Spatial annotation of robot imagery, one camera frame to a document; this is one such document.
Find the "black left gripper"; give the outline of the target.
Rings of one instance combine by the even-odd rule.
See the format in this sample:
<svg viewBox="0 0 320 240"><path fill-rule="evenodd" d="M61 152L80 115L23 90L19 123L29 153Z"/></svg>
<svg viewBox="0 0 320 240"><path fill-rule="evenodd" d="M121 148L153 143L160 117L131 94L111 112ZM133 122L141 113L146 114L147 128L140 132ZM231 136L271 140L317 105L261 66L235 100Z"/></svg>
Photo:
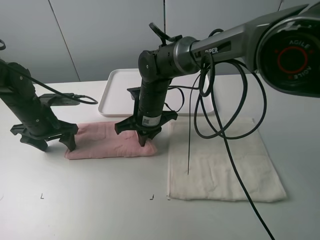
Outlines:
<svg viewBox="0 0 320 240"><path fill-rule="evenodd" d="M43 104L39 97L27 101L12 98L9 101L9 109L21 123L13 125L10 132L13 135L21 135L21 143L43 152L48 148L47 142L56 139L69 151L74 151L77 124L59 120L51 107Z"/></svg>

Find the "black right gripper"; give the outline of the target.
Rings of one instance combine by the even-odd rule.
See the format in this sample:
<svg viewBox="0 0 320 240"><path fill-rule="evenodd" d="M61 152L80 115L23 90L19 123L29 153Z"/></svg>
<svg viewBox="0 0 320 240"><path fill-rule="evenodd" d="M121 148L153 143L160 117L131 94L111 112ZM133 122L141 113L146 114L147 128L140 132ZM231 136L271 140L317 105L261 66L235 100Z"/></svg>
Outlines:
<svg viewBox="0 0 320 240"><path fill-rule="evenodd" d="M139 99L134 101L133 115L114 125L115 132L136 131L138 142L144 147L161 132L162 126L178 118L176 111L164 111L164 105L171 79L158 79L147 82L142 79Z"/></svg>

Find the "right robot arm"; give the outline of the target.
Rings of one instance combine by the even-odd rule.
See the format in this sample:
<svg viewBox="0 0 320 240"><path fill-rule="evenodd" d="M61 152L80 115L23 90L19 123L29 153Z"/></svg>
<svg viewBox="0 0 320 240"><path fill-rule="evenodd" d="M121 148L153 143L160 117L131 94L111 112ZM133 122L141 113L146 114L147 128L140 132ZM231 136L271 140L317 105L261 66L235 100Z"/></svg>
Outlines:
<svg viewBox="0 0 320 240"><path fill-rule="evenodd" d="M117 134L135 131L143 146L162 126L176 120L165 111L167 91L176 77L214 72L215 64L236 64L242 59L250 71L258 71L273 89L295 96L320 95L320 5L303 4L257 17L208 38L170 37L155 24L150 28L162 43L138 58L141 86L131 88L133 115L115 124Z"/></svg>

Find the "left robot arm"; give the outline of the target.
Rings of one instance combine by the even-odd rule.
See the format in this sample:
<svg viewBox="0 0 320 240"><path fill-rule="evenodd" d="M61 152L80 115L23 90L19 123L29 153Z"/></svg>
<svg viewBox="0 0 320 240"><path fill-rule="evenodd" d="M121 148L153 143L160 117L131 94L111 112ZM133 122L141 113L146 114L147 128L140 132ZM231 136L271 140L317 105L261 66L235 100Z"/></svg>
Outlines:
<svg viewBox="0 0 320 240"><path fill-rule="evenodd" d="M48 141L58 139L70 151L76 149L78 126L59 120L51 109L63 99L58 94L37 96L30 71L20 64L0 61L0 99L19 119L10 132L20 142L46 151Z"/></svg>

